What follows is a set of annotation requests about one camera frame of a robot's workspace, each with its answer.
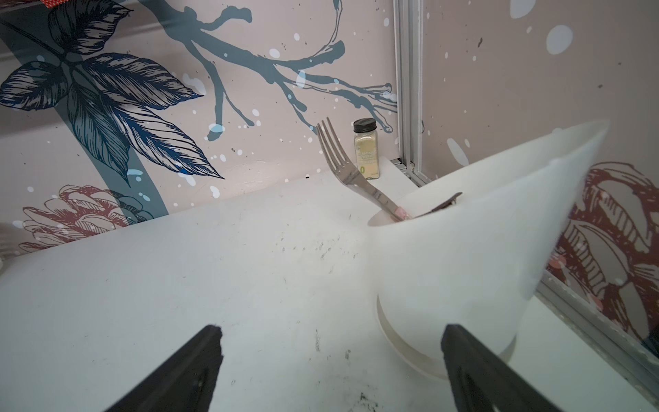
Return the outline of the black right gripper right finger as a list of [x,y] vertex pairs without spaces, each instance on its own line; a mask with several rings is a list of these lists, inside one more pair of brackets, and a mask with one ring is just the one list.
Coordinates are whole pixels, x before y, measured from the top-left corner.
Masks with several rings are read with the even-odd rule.
[[463,326],[446,326],[441,348],[458,411],[560,412]]

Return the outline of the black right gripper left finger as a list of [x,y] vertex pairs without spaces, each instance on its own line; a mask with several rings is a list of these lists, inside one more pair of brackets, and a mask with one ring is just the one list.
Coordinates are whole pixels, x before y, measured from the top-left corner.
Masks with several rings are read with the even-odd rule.
[[208,411],[223,362],[221,338],[221,327],[205,326],[109,410]]

